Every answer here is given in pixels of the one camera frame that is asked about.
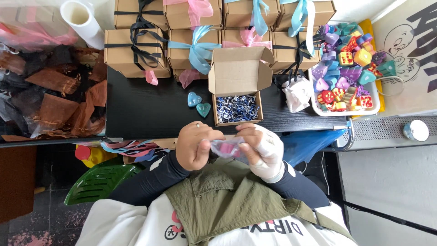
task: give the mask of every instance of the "gloved hand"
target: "gloved hand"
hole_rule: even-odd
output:
[[[266,183],[281,180],[285,170],[284,143],[278,135],[252,123],[238,125],[236,129],[239,131],[236,136],[245,140],[239,147],[249,161],[250,170]]]
[[[199,170],[206,165],[212,140],[225,140],[219,130],[213,130],[201,121],[184,126],[176,143],[177,162],[187,171]]]

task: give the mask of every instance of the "black arm sleeve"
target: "black arm sleeve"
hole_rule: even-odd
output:
[[[112,191],[108,199],[148,207],[165,190],[186,178],[189,173],[180,166],[176,152],[172,151],[150,168],[125,180]]]
[[[288,172],[288,166],[284,162],[284,176],[276,183],[266,183],[272,190],[281,195],[284,199],[294,198],[303,201],[310,208],[329,206],[329,200],[323,191],[313,181],[296,172],[296,177]]]

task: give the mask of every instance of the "white t-shirt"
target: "white t-shirt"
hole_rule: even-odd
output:
[[[341,208],[330,203],[316,209],[344,228]],[[187,246],[184,227],[162,194],[149,206],[110,199],[94,203],[76,246]],[[295,216],[235,229],[210,240],[209,246],[356,246],[349,238],[317,229]]]

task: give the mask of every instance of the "paper roll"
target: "paper roll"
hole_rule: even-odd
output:
[[[105,34],[94,18],[92,10],[85,4],[75,0],[66,1],[61,5],[61,16],[89,47],[104,48]]]

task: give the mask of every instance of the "black tabletop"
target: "black tabletop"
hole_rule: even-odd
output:
[[[191,91],[212,105],[206,80],[193,81],[186,89],[173,78],[159,79],[154,86],[144,78],[125,78],[109,67],[106,137],[124,140],[177,137],[183,126],[196,120],[224,134],[236,133],[235,126],[215,127],[212,110],[204,119],[195,107],[189,108],[187,96]],[[264,121],[259,124],[273,132],[331,130],[346,125],[346,117],[321,117],[311,107],[290,113],[285,94],[274,84],[261,91],[261,99]]]

